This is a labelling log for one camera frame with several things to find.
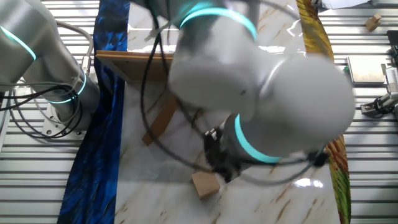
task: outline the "white marble table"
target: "white marble table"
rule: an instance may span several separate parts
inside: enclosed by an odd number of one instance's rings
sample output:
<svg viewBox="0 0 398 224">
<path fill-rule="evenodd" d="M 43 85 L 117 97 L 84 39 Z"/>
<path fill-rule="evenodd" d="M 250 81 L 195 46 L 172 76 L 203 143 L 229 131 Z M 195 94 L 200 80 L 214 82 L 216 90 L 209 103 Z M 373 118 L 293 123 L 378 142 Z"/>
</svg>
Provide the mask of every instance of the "white marble table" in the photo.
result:
<svg viewBox="0 0 398 224">
<path fill-rule="evenodd" d="M 294 0 L 279 4 L 297 12 Z M 152 27 L 149 13 L 134 4 L 129 18 L 129 50 L 150 51 L 153 42 L 144 42 Z M 275 54 L 305 52 L 299 22 L 279 11 L 261 8 L 258 43 Z M 163 33 L 165 49 L 173 52 L 177 29 L 170 31 L 170 45 Z M 162 92 L 162 85 L 148 86 L 147 108 Z M 153 121 L 167 99 L 149 112 Z M 139 85 L 126 85 L 122 152 L 119 169 L 115 223 L 137 224 L 337 224 L 340 223 L 329 167 L 311 169 L 298 180 L 276 187 L 259 187 L 236 179 L 221 184 L 218 194 L 201 201 L 192 184 L 194 170 L 160 152 L 155 144 L 146 147 L 139 109 Z M 204 115 L 210 125 L 220 124 L 226 113 L 212 111 Z M 203 118 L 198 125 L 205 130 Z M 177 111 L 160 140 L 171 150 L 190 161 L 205 164 L 202 141 Z M 246 174 L 258 179 L 280 180 L 304 167 L 250 168 Z"/>
</svg>

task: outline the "metal bracket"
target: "metal bracket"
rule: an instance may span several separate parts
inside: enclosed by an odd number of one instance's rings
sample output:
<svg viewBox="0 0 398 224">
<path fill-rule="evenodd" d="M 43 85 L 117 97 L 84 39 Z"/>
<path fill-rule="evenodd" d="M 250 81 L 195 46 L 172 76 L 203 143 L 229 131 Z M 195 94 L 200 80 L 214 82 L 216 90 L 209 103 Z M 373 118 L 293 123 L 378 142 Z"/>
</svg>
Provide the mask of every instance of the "metal bracket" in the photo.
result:
<svg viewBox="0 0 398 224">
<path fill-rule="evenodd" d="M 55 119 L 57 117 L 57 115 L 55 114 L 55 108 L 50 103 L 49 103 L 49 106 L 47 107 L 46 114 L 49 118 L 52 118 L 52 119 Z M 64 124 L 57 124 L 57 123 L 49 121 L 48 119 L 45 119 L 44 124 L 43 124 L 42 133 L 47 134 L 47 135 L 52 135 L 55 133 L 59 133 L 60 131 L 62 131 L 62 129 L 64 127 L 65 127 Z M 85 135 L 86 135 L 86 131 L 74 131 L 62 138 L 52 139 L 52 141 L 83 140 Z"/>
</svg>

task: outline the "wooden block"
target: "wooden block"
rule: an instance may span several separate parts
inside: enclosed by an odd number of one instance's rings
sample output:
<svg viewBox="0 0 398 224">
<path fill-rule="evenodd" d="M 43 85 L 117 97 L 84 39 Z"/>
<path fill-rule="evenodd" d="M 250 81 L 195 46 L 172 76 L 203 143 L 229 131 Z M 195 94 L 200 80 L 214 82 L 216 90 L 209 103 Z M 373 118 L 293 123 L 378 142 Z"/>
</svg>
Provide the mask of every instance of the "wooden block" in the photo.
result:
<svg viewBox="0 0 398 224">
<path fill-rule="evenodd" d="M 370 20 L 372 20 L 373 23 L 379 22 L 380 19 L 381 19 L 380 14 L 375 14 L 374 16 L 372 16 L 372 17 L 370 18 Z"/>
<path fill-rule="evenodd" d="M 220 190 L 220 185 L 214 174 L 197 172 L 192 175 L 192 180 L 200 199 L 207 198 Z"/>
<path fill-rule="evenodd" d="M 167 129 L 170 121 L 173 118 L 175 111 L 178 109 L 178 103 L 175 96 L 171 96 L 166 102 L 166 105 L 162 108 L 160 113 L 157 115 L 155 121 L 151 124 L 150 128 L 157 138 L 159 138 L 164 131 Z M 149 133 L 146 132 L 142 141 L 146 146 L 152 144 L 153 140 Z"/>
<path fill-rule="evenodd" d="M 365 23 L 368 31 L 374 31 L 380 24 L 380 21 L 373 22 L 371 19 L 368 19 L 368 21 Z"/>
</svg>

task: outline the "gray robot arm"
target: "gray robot arm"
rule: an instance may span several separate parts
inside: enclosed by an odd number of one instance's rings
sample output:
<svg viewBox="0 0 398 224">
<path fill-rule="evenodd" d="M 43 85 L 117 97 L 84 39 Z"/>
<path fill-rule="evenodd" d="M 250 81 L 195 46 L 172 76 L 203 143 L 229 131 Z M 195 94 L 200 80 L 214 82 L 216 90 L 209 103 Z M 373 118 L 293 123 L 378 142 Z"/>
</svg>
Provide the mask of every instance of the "gray robot arm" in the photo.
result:
<svg viewBox="0 0 398 224">
<path fill-rule="evenodd" d="M 151 1 L 151 7 L 168 18 L 166 2 Z M 232 112 L 222 144 L 237 156 L 272 162 L 318 151 L 352 122 L 351 83 L 322 55 L 261 50 L 259 3 L 253 2 L 170 1 L 170 20 L 180 37 L 169 87 L 192 105 Z"/>
<path fill-rule="evenodd" d="M 55 19 L 39 0 L 0 1 L 0 82 L 55 82 L 74 86 L 82 102 L 83 117 L 77 129 L 86 129 L 100 91 L 62 43 Z M 46 86 L 31 86 L 35 91 Z M 1 87 L 8 91 L 10 87 Z M 43 97 L 57 110 L 60 121 L 73 116 L 72 103 L 62 91 Z"/>
</svg>

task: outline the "blue fabric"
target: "blue fabric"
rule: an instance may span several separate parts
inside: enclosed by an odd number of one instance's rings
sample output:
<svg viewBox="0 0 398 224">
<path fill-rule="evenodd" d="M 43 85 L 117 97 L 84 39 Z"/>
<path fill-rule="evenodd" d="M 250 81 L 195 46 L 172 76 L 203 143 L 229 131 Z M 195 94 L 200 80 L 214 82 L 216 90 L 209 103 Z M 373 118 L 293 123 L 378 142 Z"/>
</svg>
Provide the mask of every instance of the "blue fabric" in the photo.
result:
<svg viewBox="0 0 398 224">
<path fill-rule="evenodd" d="M 95 22 L 97 50 L 127 50 L 129 0 L 100 0 Z M 98 59 L 99 106 L 77 152 L 58 223 L 114 223 L 124 82 Z"/>
</svg>

